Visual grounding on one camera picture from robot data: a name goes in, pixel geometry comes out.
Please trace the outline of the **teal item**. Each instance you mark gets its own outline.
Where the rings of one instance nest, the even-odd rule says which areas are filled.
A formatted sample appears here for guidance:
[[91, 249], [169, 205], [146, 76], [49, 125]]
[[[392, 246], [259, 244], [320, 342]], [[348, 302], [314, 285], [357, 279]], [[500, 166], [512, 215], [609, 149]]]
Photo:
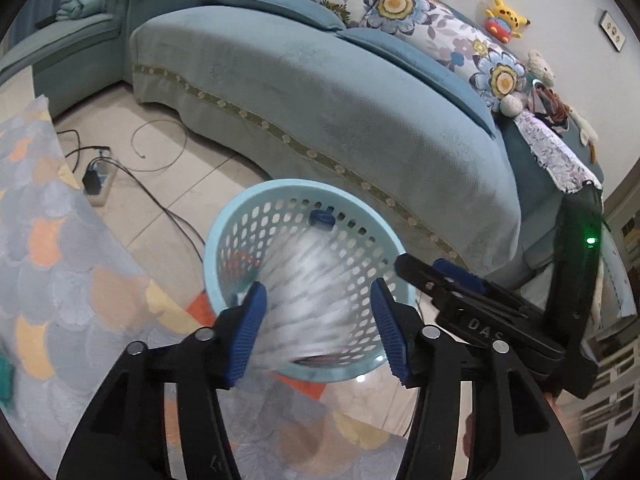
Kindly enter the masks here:
[[13, 398], [14, 366], [3, 354], [0, 356], [0, 401], [8, 404]]

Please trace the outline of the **clear plastic bottle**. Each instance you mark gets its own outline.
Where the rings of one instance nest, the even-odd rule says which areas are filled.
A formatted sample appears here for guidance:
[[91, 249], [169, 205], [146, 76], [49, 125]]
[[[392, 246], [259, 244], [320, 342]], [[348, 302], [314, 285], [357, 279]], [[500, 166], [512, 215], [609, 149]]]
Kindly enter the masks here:
[[300, 226], [276, 234], [257, 274], [267, 311], [250, 365], [280, 370], [345, 350], [356, 322], [354, 267], [333, 214], [316, 209]]

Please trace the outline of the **scale pattern table cloth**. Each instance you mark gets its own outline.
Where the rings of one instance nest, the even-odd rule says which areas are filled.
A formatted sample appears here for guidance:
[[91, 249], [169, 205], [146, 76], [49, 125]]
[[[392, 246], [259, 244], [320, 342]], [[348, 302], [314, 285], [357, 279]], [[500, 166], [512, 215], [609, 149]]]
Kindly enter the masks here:
[[[46, 98], [1, 125], [1, 403], [6, 479], [50, 479], [99, 384], [131, 341], [174, 344], [204, 322], [179, 307], [90, 206]], [[390, 479], [406, 442], [271, 376], [219, 396], [245, 479]]]

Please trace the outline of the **doll with brown hair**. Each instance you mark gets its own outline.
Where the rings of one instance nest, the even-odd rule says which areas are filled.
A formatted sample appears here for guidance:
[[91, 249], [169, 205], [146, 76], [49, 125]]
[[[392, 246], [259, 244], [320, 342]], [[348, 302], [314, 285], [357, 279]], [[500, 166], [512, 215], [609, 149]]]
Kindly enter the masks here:
[[503, 116], [509, 118], [515, 118], [524, 110], [528, 110], [559, 136], [570, 126], [567, 106], [553, 90], [537, 79], [528, 90], [514, 91], [503, 98], [499, 110]]

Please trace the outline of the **light blue plastic basket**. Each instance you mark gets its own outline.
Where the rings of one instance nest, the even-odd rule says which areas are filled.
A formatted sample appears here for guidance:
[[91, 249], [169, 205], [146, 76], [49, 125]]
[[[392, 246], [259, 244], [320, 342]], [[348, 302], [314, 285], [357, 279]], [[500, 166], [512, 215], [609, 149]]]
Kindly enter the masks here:
[[344, 382], [385, 360], [371, 284], [380, 278], [397, 301], [416, 300], [393, 269], [404, 251], [388, 223], [352, 194], [311, 180], [271, 180], [235, 196], [216, 218], [205, 244], [205, 290], [220, 313], [254, 283], [265, 287], [253, 370]]

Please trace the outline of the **white power strip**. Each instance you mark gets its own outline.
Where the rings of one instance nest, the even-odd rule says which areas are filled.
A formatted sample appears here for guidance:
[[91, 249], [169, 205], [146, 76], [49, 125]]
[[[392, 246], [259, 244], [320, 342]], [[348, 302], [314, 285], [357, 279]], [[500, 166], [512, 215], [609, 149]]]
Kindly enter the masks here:
[[116, 178], [118, 160], [110, 148], [98, 148], [96, 151], [98, 154], [88, 162], [82, 176], [82, 186], [91, 206], [103, 207]]

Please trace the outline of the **teal fabric sofa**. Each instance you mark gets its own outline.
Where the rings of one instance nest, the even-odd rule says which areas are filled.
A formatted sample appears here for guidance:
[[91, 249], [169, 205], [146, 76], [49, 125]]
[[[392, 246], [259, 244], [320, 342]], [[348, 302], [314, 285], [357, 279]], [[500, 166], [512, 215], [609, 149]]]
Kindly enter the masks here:
[[314, 0], [90, 0], [2, 58], [54, 114], [110, 84], [175, 110], [275, 178], [344, 188], [413, 254], [502, 284], [553, 257], [561, 194], [472, 84]]

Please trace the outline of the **white bear plush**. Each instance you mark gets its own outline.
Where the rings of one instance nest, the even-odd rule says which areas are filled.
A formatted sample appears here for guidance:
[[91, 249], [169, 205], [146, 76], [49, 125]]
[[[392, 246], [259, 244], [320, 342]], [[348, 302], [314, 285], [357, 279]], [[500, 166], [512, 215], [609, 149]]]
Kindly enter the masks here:
[[535, 49], [529, 50], [526, 62], [527, 70], [547, 88], [555, 83], [555, 74], [541, 53]]

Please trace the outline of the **floral pillow right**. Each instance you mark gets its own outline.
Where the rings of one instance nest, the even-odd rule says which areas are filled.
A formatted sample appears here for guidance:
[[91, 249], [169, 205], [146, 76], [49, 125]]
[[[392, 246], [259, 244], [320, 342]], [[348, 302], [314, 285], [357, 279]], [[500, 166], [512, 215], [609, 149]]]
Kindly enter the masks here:
[[474, 55], [473, 62], [475, 72], [469, 83], [494, 113], [504, 98], [525, 84], [525, 66], [509, 52], [489, 48]]

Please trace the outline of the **yellow pikachu plush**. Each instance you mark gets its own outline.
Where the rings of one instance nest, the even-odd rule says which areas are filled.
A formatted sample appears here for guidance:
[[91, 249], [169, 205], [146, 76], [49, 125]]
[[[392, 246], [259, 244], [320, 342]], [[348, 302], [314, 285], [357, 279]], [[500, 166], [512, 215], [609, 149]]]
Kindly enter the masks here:
[[503, 0], [492, 0], [492, 2], [494, 3], [492, 7], [485, 11], [486, 32], [503, 44], [508, 44], [512, 39], [521, 38], [520, 30], [532, 22], [507, 6]]

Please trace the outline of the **floral pillow middle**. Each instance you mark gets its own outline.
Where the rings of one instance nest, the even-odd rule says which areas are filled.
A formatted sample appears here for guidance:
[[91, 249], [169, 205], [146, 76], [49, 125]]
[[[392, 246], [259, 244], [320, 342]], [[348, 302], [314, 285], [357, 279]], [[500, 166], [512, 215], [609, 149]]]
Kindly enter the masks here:
[[371, 0], [360, 27], [385, 32], [454, 72], [494, 45], [473, 24], [438, 0]]

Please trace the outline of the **folded teal blanket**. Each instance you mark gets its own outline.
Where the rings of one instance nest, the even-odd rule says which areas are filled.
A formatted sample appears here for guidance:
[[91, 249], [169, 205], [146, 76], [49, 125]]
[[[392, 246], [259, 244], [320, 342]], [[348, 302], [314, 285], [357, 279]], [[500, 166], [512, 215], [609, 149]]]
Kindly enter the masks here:
[[103, 10], [103, 0], [61, 0], [55, 12], [57, 21], [75, 21], [99, 14]]

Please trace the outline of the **small right picture frame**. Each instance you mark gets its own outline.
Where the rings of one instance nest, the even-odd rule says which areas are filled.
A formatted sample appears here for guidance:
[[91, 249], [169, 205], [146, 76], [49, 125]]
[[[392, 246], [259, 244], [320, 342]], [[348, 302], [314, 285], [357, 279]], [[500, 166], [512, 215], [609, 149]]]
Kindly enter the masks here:
[[599, 26], [600, 29], [602, 29], [602, 32], [604, 32], [606, 38], [610, 40], [613, 48], [617, 52], [623, 50], [624, 44], [626, 42], [626, 37], [620, 29], [620, 26], [618, 26], [618, 24], [616, 23], [612, 15], [608, 13], [608, 11], [604, 11], [602, 13], [599, 21]]

